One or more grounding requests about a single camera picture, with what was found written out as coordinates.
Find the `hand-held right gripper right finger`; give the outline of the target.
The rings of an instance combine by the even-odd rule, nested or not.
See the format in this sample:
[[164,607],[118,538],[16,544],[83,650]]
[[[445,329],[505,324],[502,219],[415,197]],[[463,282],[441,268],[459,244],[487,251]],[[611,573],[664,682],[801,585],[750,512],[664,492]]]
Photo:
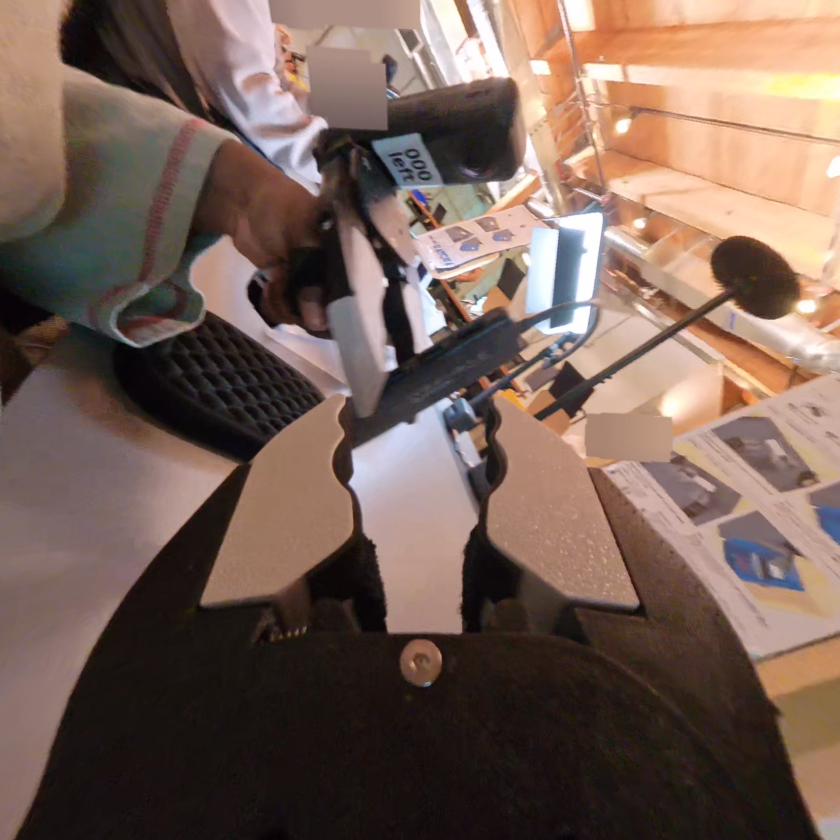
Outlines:
[[576,608],[633,615],[640,599],[583,459],[535,417],[495,398],[486,481],[465,546],[461,619],[487,629],[515,602],[528,630],[560,634]]

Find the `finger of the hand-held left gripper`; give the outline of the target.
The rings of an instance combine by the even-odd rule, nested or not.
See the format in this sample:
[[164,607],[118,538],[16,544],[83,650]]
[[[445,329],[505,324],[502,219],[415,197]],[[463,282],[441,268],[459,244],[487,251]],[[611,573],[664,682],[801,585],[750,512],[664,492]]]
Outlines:
[[329,293],[329,329],[338,344],[354,411],[375,413],[388,376],[383,302],[385,273],[357,213],[347,206],[333,209],[338,240],[335,287]]
[[373,201],[373,248],[385,279],[385,330],[397,356],[416,356],[432,341],[424,320],[420,258],[395,196]]

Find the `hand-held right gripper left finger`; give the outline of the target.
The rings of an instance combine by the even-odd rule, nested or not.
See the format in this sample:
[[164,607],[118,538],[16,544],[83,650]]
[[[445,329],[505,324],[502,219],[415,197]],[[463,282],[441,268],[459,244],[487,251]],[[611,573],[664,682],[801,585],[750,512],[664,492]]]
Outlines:
[[386,630],[375,546],[362,529],[347,399],[333,395],[273,437],[245,482],[200,606],[266,606],[281,634],[310,626],[315,601],[349,601],[368,632]]

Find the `person's left forearm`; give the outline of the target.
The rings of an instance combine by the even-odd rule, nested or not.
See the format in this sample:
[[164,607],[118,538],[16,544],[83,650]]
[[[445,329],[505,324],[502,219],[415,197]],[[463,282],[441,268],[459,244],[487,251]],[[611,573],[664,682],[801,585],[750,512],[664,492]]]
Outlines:
[[233,134],[157,98],[64,68],[67,183],[54,218],[2,236],[2,288],[135,349],[206,312],[194,260],[218,234],[193,217]]

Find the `person's left hand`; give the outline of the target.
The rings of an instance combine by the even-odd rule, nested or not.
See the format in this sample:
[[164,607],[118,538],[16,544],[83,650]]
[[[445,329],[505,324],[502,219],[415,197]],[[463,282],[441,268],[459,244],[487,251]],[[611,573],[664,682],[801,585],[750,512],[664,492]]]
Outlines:
[[292,287],[293,256],[319,246],[322,207],[302,185],[236,140],[222,143],[203,180],[191,233],[227,237],[264,278],[259,314],[320,338],[329,325],[318,286]]

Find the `sheet with blue shapes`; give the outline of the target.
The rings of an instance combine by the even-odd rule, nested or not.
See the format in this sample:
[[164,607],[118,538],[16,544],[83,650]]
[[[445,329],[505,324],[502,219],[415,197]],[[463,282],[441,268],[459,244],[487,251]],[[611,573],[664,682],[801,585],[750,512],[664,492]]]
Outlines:
[[437,228],[414,237],[413,243],[426,269],[439,274],[529,246],[532,233],[547,226],[526,206],[519,205]]

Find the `black mesh pad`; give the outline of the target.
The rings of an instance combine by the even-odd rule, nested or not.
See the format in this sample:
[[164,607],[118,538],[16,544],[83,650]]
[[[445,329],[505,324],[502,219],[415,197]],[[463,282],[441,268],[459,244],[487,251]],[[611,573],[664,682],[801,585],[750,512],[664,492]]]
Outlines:
[[212,313],[149,347],[116,345],[112,368],[125,395],[157,423],[238,461],[324,401],[304,374]]

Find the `bright light panel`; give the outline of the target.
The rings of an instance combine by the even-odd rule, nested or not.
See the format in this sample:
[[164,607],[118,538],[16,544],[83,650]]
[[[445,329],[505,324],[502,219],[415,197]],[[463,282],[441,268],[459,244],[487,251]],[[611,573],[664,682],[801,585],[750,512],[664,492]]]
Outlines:
[[600,210],[560,217],[532,233],[524,320],[546,336],[580,337],[595,320],[606,219]]

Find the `printed instruction sheet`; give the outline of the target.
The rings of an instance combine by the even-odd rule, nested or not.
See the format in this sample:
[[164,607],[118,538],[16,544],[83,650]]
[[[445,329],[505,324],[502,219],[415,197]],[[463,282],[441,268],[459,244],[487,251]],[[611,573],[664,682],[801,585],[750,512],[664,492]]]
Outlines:
[[839,376],[603,469],[706,586],[751,658],[839,631]]

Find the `black foam microphone on boom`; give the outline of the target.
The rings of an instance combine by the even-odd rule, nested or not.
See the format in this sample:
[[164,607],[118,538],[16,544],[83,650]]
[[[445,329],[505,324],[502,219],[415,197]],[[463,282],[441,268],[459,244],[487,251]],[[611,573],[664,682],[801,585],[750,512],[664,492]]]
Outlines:
[[569,409],[580,397],[588,396],[598,385],[705,319],[725,303],[733,302],[741,311],[761,320],[777,320],[792,313],[800,300],[802,289],[798,274],[782,255],[755,238],[733,236],[722,240],[711,253],[710,271],[719,288],[715,297],[689,310],[653,338],[538,410],[535,418],[544,421],[558,412],[572,417],[574,413]]

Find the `silver ventilation duct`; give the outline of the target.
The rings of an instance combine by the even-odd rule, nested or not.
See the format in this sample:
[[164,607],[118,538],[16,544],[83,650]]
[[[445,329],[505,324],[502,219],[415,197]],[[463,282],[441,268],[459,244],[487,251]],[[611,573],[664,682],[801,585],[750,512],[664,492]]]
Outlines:
[[[690,309],[720,293],[710,267],[711,252],[719,244],[717,237],[677,224],[650,244],[630,227],[617,225],[606,230],[605,244],[634,266],[649,286]],[[819,375],[839,372],[839,339],[798,313],[761,320],[729,301],[710,315],[710,321],[804,371]]]

